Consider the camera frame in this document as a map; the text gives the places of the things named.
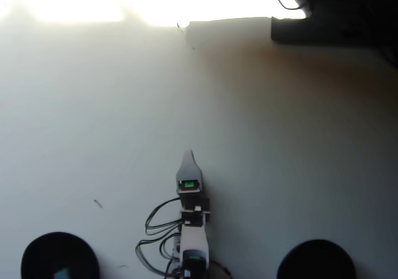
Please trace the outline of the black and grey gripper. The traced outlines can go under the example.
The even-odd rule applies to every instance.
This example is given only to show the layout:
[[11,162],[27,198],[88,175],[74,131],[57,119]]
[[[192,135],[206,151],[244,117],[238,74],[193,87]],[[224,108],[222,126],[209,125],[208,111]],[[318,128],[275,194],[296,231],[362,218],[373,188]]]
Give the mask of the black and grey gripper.
[[210,200],[203,188],[203,174],[192,150],[184,152],[176,174],[177,194],[186,211],[210,211]]

